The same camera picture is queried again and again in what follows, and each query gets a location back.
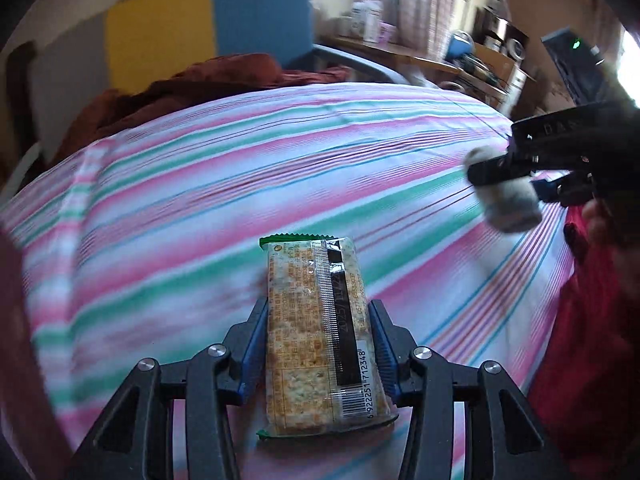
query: brown blanket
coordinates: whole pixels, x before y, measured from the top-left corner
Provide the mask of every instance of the brown blanket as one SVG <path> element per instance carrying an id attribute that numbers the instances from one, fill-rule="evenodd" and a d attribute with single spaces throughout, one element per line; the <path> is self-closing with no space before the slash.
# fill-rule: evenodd
<path id="1" fill-rule="evenodd" d="M 110 89 L 98 96 L 69 127 L 51 165 L 94 140 L 139 126 L 171 112 L 223 97 L 285 86 L 346 81 L 345 66 L 322 72 L 283 70 L 269 54 L 223 56 L 196 63 L 171 79 L 156 81 L 137 95 Z"/>

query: hand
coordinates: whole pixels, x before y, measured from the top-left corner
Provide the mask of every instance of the hand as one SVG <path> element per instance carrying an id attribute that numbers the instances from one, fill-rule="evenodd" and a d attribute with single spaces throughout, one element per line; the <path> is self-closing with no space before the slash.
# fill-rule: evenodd
<path id="1" fill-rule="evenodd" d="M 612 247 L 613 264 L 622 290 L 631 298 L 640 299 L 640 247 L 620 248 L 614 245 L 611 217 L 598 200 L 591 200 L 584 206 L 582 217 L 587 222 L 589 242 Z"/>

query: metal screw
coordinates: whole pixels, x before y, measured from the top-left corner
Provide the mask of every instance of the metal screw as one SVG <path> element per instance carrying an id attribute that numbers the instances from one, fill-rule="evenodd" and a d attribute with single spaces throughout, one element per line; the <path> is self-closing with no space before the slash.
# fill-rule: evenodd
<path id="1" fill-rule="evenodd" d="M 495 361 L 487 361 L 484 363 L 484 369 L 490 374 L 499 374 L 502 371 L 502 367 Z"/>
<path id="2" fill-rule="evenodd" d="M 430 348 L 426 346 L 418 346 L 414 348 L 414 356 L 418 359 L 428 359 L 433 355 Z"/>
<path id="3" fill-rule="evenodd" d="M 145 357 L 138 361 L 138 370 L 142 372 L 148 372 L 154 366 L 156 366 L 156 362 L 151 357 Z"/>
<path id="4" fill-rule="evenodd" d="M 211 357 L 222 357 L 224 354 L 226 354 L 226 346 L 221 344 L 211 345 L 209 348 L 207 348 L 207 353 Z"/>

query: snack package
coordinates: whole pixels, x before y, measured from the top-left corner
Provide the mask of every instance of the snack package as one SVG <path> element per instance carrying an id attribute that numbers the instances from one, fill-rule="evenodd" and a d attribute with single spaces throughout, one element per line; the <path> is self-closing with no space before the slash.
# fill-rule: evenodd
<path id="1" fill-rule="evenodd" d="M 394 420 L 376 367 L 352 241 L 275 235 L 260 244 L 269 262 L 269 427 L 260 436 L 348 431 Z"/>

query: bed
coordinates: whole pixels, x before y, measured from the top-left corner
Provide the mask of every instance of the bed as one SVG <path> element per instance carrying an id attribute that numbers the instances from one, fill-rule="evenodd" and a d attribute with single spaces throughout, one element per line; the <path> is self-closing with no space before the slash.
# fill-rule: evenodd
<path id="1" fill-rule="evenodd" d="M 482 221 L 461 160 L 509 133 L 457 92 L 313 85 L 188 108 L 42 174 L 1 216 L 23 251 L 31 341 L 72 448 L 140 358 L 191 358 L 246 319 L 266 290 L 258 238 L 278 232 L 351 237 L 367 295 L 418 344 L 461 364 L 497 360 L 526 388 L 573 263 L 557 205 L 523 235 Z M 242 410 L 230 420 L 244 478 L 398 476 L 409 409 L 390 428 L 287 442 L 255 435 L 264 388 Z M 463 435 L 456 411 L 456 476 Z"/>

